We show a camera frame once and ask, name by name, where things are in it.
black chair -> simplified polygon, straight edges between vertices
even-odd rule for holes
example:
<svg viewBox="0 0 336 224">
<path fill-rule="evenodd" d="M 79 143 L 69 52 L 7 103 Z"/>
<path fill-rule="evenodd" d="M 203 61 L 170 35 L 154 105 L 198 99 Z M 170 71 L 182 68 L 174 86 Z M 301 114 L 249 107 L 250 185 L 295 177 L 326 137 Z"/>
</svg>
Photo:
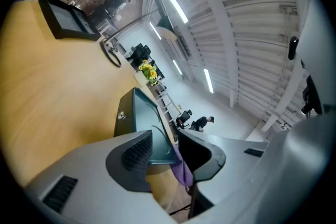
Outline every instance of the black chair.
<svg viewBox="0 0 336 224">
<path fill-rule="evenodd" d="M 179 116 L 178 118 L 176 118 L 176 123 L 177 126 L 180 127 L 181 129 L 184 129 L 187 126 L 190 126 L 189 124 L 184 125 L 183 123 L 185 123 L 188 119 L 190 119 L 190 114 L 187 111 L 184 111 L 182 113 L 181 116 Z"/>
</svg>

flower bouquet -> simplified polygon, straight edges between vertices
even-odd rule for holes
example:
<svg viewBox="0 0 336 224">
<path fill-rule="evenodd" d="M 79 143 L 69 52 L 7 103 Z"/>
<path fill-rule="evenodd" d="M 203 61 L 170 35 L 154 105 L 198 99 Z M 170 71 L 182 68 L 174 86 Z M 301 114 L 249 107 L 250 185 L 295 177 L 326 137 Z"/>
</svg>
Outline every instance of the flower bouquet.
<svg viewBox="0 0 336 224">
<path fill-rule="evenodd" d="M 156 67 L 147 63 L 147 60 L 143 60 L 142 64 L 139 66 L 139 70 L 142 71 L 143 75 L 152 85 L 157 84 L 158 74 L 156 73 Z"/>
</svg>

person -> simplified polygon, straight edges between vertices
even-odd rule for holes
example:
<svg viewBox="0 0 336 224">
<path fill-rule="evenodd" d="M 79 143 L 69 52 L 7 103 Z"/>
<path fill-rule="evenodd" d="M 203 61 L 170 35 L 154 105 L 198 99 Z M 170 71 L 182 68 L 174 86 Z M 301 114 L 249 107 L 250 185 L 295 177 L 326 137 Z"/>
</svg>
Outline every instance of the person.
<svg viewBox="0 0 336 224">
<path fill-rule="evenodd" d="M 109 14 L 113 15 L 117 9 L 123 9 L 127 2 L 131 2 L 131 0 L 105 0 L 104 7 Z"/>
<path fill-rule="evenodd" d="M 204 128 L 204 126 L 208 122 L 214 123 L 215 122 L 215 118 L 212 117 L 212 116 L 210 116 L 210 117 L 201 117 L 196 122 L 193 121 L 193 123 L 191 124 L 191 129 L 203 133 L 204 132 L 203 128 Z"/>
<path fill-rule="evenodd" d="M 97 6 L 88 17 L 92 23 L 97 26 L 105 19 L 113 19 L 118 11 L 125 7 L 127 2 L 131 2 L 131 0 L 105 0 L 104 3 Z"/>
</svg>

white wall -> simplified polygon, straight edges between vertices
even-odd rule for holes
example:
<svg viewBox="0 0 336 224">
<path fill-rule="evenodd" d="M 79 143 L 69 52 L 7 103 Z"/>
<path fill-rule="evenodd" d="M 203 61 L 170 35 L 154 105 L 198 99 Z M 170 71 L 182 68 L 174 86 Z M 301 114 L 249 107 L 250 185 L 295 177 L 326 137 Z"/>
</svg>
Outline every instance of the white wall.
<svg viewBox="0 0 336 224">
<path fill-rule="evenodd" d="M 254 130 L 257 119 L 246 112 L 243 119 L 238 113 L 230 109 L 229 100 L 223 102 L 215 96 L 206 94 L 200 90 L 202 85 L 198 83 L 177 82 L 172 87 L 167 88 L 168 94 L 173 101 L 182 106 L 182 110 L 191 110 L 193 115 L 188 120 L 191 124 L 202 116 L 213 116 L 215 123 L 209 122 L 204 127 L 204 133 L 223 136 L 226 138 L 244 140 Z"/>
<path fill-rule="evenodd" d="M 239 105 L 230 109 L 229 99 L 205 91 L 204 86 L 197 82 L 181 81 L 172 60 L 146 24 L 127 33 L 120 43 L 126 51 L 139 43 L 151 49 L 151 57 L 165 75 L 164 84 L 169 96 L 176 105 L 182 106 L 182 111 L 190 109 L 193 112 L 189 124 L 202 116 L 213 116 L 215 123 L 208 123 L 204 128 L 205 133 L 242 140 L 258 124 L 258 119 Z M 171 111 L 174 117 L 176 110 Z"/>
</svg>

wooden desk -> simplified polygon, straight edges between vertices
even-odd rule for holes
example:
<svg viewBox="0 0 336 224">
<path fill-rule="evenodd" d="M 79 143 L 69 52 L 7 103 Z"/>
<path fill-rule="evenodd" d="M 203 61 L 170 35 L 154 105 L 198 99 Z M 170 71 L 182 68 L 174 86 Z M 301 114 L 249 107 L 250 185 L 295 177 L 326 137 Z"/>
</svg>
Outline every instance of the wooden desk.
<svg viewBox="0 0 336 224">
<path fill-rule="evenodd" d="M 113 137 L 120 98 L 139 86 L 120 54 L 117 68 L 96 42 L 56 40 L 37 1 L 13 5 L 0 45 L 1 146 L 20 185 L 70 150 Z M 148 173 L 155 199 L 167 208 L 177 180 L 168 166 Z"/>
</svg>

